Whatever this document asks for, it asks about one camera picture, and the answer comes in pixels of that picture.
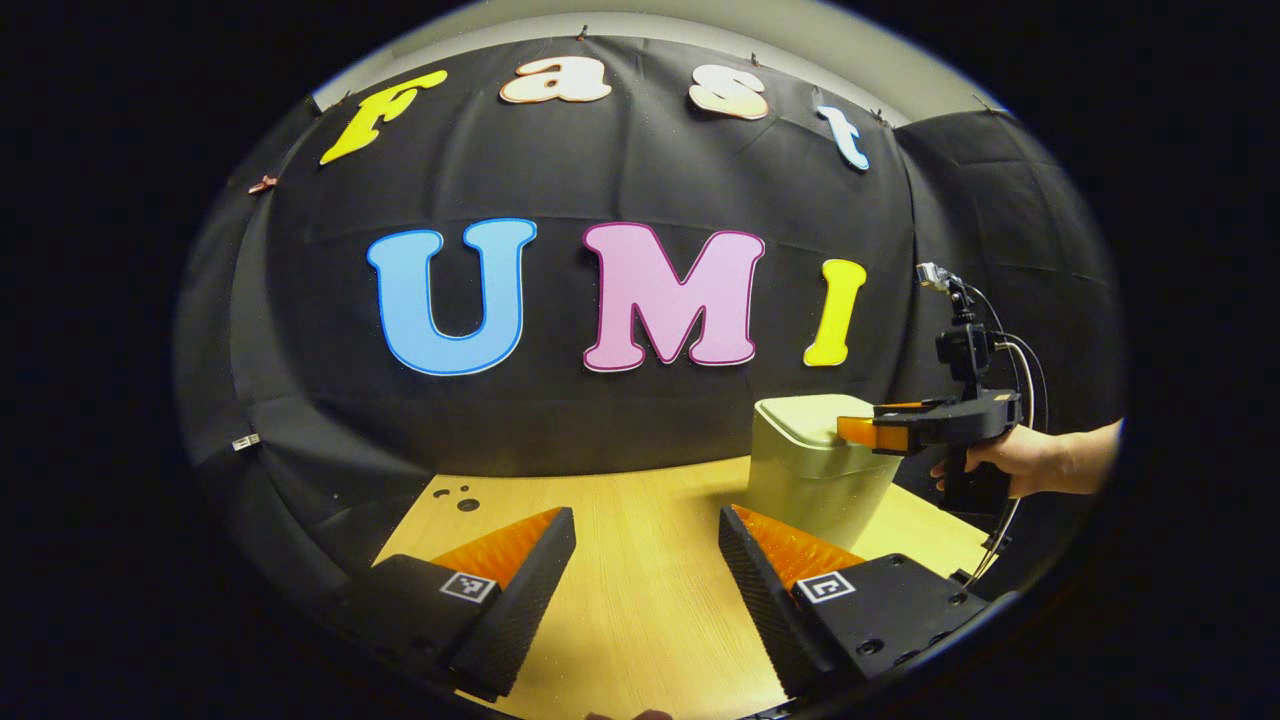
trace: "wooden table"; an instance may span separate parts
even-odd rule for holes
[[[677,720],[739,717],[787,700],[717,544],[719,509],[741,503],[749,465],[736,457],[611,475],[436,475],[375,564],[396,553],[430,560],[535,512],[572,507],[577,550],[515,688],[486,705],[530,720],[630,720],[646,708]],[[451,492],[436,497],[440,489]],[[479,507],[460,510],[465,498]],[[893,486],[851,550],[868,560],[901,552],[946,577],[972,571],[984,539]]]

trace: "black backdrop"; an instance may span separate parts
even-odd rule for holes
[[[421,716],[425,698],[330,644],[225,542],[189,483],[164,378],[189,238],[232,159],[426,13],[282,0],[108,17],[51,3],[20,9],[19,28],[32,10],[41,46],[14,69],[15,96],[40,111],[14,114],[23,421],[10,438],[26,471],[10,486],[5,702],[33,717]],[[1236,85],[1263,61],[1265,18],[860,10],[978,78],[1071,169],[1119,255],[1134,347],[1121,473],[1085,534],[1024,612],[869,710],[1261,716],[1265,646],[1238,606],[1262,574],[1254,553],[1226,551],[1263,538],[1239,510],[1263,507],[1249,423],[1266,411],[1265,355],[1225,348],[1267,306],[1261,105]]]
[[[611,95],[498,100],[516,67],[558,55],[600,59]],[[755,73],[769,115],[744,122],[692,106],[689,74],[708,63]],[[361,100],[442,68],[448,79],[420,91],[376,141],[317,164]],[[860,129],[867,173],[838,156],[817,97]],[[237,193],[237,183],[262,174],[279,184],[257,197]],[[466,377],[401,365],[381,337],[369,246],[406,229],[440,232],[434,322],[462,336],[480,309],[476,256],[460,238],[494,217],[539,228],[524,252],[516,351]],[[751,361],[709,368],[680,357],[667,366],[650,350],[648,363],[623,373],[582,365],[595,340],[599,269],[581,236],[616,220],[653,227],[681,275],[713,232],[765,241],[751,292]],[[809,368],[801,356],[829,258],[858,261],[868,281],[849,359]],[[187,445],[246,550],[308,598],[340,577],[335,569],[369,566],[433,473],[685,465],[749,454],[751,405],[763,397],[840,392],[884,402],[956,392],[932,345],[948,327],[950,304],[913,282],[914,264],[925,260],[983,288],[1006,329],[1038,348],[1052,430],[1121,414],[1121,309],[1102,238],[1062,168],[1009,115],[890,128],[869,109],[767,67],[654,40],[486,47],[407,70],[323,113],[303,102],[242,164],[196,243],[179,305]],[[635,337],[646,342],[639,323]],[[1011,384],[1010,373],[988,383]],[[1065,388],[1082,389],[1055,392]],[[230,441],[250,428],[262,445],[232,456]],[[933,460],[931,452],[908,462],[901,484],[932,498]],[[1029,502],[1027,527],[1060,536],[1074,519],[1061,511],[1068,503]],[[264,505],[279,530],[264,528]],[[285,532],[289,542],[276,537]]]

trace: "letter u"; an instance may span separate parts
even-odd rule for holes
[[[484,220],[466,229],[463,245],[480,252],[484,320],[465,336],[443,334],[431,311],[431,258],[444,246],[435,231],[389,234],[369,247],[378,270],[378,304],[387,347],[428,375],[468,375],[502,363],[520,343],[524,324],[521,251],[538,225],[517,218]]]

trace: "trash can lid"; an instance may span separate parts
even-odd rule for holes
[[[870,418],[873,407],[850,395],[799,395],[762,400],[755,410],[797,442],[838,447],[850,443],[836,434],[836,418]]]

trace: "pink letter m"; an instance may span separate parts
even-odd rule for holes
[[[764,242],[740,232],[713,234],[681,281],[648,225],[607,223],[582,236],[600,258],[600,329],[582,354],[600,373],[630,370],[644,363],[644,348],[632,342],[632,313],[640,314],[658,359],[671,364],[689,340],[698,315],[703,334],[689,348],[699,365],[737,365],[755,356],[749,337],[751,277],[764,255]]]

